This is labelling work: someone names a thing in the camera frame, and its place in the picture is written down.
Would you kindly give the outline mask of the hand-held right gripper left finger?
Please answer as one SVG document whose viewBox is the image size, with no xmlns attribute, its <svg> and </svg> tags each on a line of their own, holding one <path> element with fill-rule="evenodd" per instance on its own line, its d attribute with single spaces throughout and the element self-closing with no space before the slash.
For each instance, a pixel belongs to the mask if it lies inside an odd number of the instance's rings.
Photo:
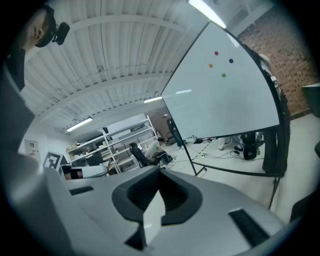
<svg viewBox="0 0 320 256">
<path fill-rule="evenodd" d="M 63 225 L 77 256 L 158 256 L 153 245 L 138 247 L 144 238 L 144 227 L 125 219 L 118 207 L 129 212 L 131 201 L 113 194 L 126 195 L 118 187 L 157 171 L 156 166 L 112 176 L 92 177 L 63 181 Z"/>
</svg>

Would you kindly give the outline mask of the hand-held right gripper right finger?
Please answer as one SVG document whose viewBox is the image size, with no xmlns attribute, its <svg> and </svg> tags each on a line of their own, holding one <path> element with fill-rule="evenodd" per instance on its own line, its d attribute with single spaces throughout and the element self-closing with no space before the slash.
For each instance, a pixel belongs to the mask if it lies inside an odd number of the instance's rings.
<svg viewBox="0 0 320 256">
<path fill-rule="evenodd" d="M 269 236 L 284 227 L 273 212 L 232 186 L 176 171 L 170 174 L 197 187 L 202 204 L 183 224 L 163 226 L 144 249 L 147 256 L 235 256 L 250 250 L 229 215 L 235 210 L 243 209 Z"/>
</svg>

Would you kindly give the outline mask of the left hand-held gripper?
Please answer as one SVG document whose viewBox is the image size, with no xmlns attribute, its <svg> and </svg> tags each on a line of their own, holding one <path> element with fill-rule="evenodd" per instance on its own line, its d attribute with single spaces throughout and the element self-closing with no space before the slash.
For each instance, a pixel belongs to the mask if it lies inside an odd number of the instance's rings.
<svg viewBox="0 0 320 256">
<path fill-rule="evenodd" d="M 48 151 L 43 162 L 45 168 L 56 170 L 64 181 L 105 176 L 109 168 L 104 165 L 89 166 L 87 176 L 82 168 L 74 167 L 63 154 Z"/>
</svg>

